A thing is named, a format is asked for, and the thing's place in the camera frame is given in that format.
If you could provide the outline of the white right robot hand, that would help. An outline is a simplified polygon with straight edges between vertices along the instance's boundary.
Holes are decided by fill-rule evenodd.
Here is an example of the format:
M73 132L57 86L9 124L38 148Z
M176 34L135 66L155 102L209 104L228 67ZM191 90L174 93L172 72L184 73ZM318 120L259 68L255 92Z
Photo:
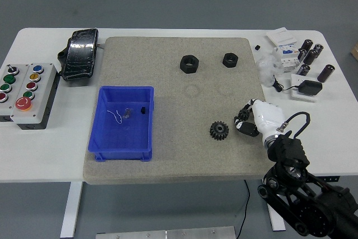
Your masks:
M252 137L262 134L263 145L275 140L285 129L283 110L271 103L251 99L234 118L236 129Z

